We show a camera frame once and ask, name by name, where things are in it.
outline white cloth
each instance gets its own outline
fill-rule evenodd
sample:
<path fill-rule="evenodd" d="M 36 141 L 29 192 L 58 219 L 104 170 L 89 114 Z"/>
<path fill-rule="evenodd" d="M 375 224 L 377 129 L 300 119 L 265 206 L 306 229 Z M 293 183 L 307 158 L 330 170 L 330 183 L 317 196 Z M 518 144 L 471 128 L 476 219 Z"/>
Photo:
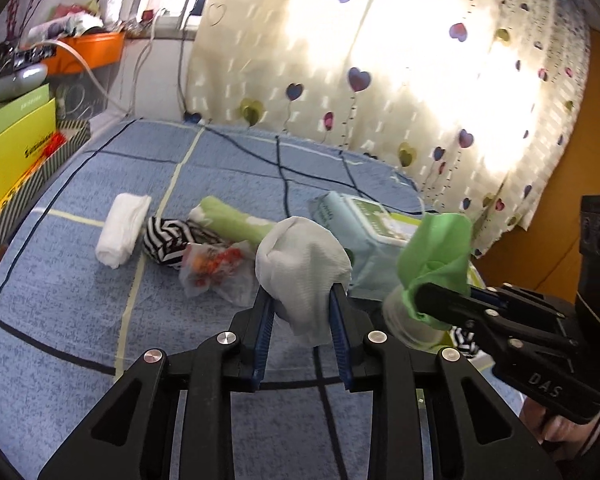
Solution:
<path fill-rule="evenodd" d="M 112 269 L 126 263 L 134 251 L 150 203 L 150 196 L 120 193 L 115 198 L 96 245 L 98 261 Z"/>
<path fill-rule="evenodd" d="M 331 342 L 329 291 L 349 287 L 351 263 L 330 231 L 297 216 L 279 222 L 258 247 L 256 277 L 302 343 Z"/>

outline striped box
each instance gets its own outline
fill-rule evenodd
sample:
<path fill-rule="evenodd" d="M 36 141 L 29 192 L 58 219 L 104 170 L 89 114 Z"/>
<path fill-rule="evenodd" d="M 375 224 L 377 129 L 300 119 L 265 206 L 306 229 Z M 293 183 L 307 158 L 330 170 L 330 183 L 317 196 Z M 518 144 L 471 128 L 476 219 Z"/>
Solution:
<path fill-rule="evenodd" d="M 91 137 L 88 121 L 60 121 L 58 130 L 77 130 L 77 133 L 60 146 L 11 197 L 6 199 L 6 204 L 0 211 L 0 245 L 11 235 L 16 228 L 15 223 L 20 220 L 30 201 L 45 182 Z"/>

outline person's hand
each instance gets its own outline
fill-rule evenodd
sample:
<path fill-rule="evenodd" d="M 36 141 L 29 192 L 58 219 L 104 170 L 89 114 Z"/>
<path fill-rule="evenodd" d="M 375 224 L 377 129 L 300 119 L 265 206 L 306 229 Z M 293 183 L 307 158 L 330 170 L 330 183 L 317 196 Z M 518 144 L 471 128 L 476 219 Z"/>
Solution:
<path fill-rule="evenodd" d="M 528 397 L 520 412 L 520 421 L 538 441 L 561 442 L 560 448 L 551 453 L 554 460 L 572 460 L 589 440 L 592 442 L 597 435 L 591 435 L 596 427 L 600 415 L 589 424 L 575 424 L 560 415 L 552 416 L 545 420 L 546 408 Z"/>

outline orange shelf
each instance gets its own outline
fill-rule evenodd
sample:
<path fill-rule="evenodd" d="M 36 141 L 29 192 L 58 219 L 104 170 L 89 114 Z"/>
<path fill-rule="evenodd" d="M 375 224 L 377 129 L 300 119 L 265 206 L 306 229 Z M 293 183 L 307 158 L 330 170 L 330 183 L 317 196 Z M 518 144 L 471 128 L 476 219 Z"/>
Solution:
<path fill-rule="evenodd" d="M 74 48 L 93 70 L 120 61 L 125 35 L 122 32 L 108 32 L 79 38 L 62 38 L 60 41 Z M 49 75 L 77 74 L 83 70 L 75 57 L 62 48 L 58 48 L 56 55 L 43 60 L 43 63 Z"/>

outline green box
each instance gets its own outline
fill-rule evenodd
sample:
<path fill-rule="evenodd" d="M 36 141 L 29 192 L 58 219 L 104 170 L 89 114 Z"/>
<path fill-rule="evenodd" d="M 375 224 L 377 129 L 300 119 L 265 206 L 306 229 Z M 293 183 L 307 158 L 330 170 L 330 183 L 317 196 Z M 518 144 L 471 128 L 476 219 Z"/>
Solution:
<path fill-rule="evenodd" d="M 44 85 L 9 103 L 0 105 L 0 134 L 48 102 L 49 85 Z"/>

